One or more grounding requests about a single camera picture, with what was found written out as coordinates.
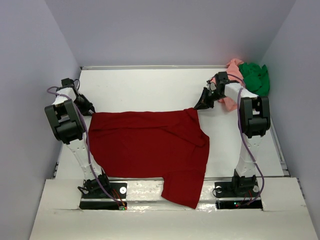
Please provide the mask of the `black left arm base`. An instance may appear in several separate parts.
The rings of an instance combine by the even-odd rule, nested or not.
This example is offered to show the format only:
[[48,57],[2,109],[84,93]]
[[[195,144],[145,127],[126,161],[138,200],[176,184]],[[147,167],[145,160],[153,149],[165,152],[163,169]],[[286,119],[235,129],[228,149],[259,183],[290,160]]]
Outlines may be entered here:
[[79,208],[82,210],[108,210],[108,211],[125,211],[127,210],[127,181],[111,181],[111,190],[109,197],[99,186],[97,191],[89,193],[83,186],[78,186],[81,192]]

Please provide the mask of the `dark red t-shirt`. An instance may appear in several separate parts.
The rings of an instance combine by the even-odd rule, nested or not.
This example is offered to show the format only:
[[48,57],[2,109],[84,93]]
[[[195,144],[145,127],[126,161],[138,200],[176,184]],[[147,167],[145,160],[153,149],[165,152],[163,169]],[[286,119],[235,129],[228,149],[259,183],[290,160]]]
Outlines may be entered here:
[[162,178],[164,199],[197,207],[210,139],[195,109],[94,113],[88,136],[94,160],[109,177]]

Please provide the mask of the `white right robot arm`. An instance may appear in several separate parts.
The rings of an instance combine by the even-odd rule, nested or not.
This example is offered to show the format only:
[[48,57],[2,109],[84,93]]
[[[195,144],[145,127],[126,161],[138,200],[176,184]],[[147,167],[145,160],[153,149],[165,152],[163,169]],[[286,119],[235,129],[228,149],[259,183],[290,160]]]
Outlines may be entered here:
[[213,194],[217,198],[240,198],[245,194],[258,197],[260,193],[254,191],[258,186],[256,174],[261,172],[257,157],[261,140],[271,126],[269,99],[251,93],[238,81],[230,80],[229,74],[223,71],[207,80],[194,109],[213,108],[216,101],[224,98],[236,103],[242,143],[231,181],[215,183]]

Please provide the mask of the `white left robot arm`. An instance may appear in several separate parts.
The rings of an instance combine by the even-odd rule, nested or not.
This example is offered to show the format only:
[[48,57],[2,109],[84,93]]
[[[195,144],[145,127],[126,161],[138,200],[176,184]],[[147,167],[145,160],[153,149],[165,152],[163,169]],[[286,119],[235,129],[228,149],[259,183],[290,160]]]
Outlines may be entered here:
[[58,141],[73,153],[84,174],[83,186],[78,187],[87,197],[109,196],[112,190],[107,175],[94,160],[90,152],[88,128],[84,117],[95,113],[94,105],[79,92],[79,80],[65,78],[61,86],[48,88],[54,102],[44,108],[50,128]]

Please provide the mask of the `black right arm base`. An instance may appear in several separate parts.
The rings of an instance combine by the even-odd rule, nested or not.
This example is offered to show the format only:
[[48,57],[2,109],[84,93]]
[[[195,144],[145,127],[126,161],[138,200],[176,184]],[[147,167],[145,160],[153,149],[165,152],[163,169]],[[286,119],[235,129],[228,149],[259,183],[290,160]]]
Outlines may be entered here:
[[216,198],[218,210],[237,209],[263,209],[259,195],[259,186],[256,176],[239,177],[234,175],[229,181],[218,181],[214,183],[212,190]]

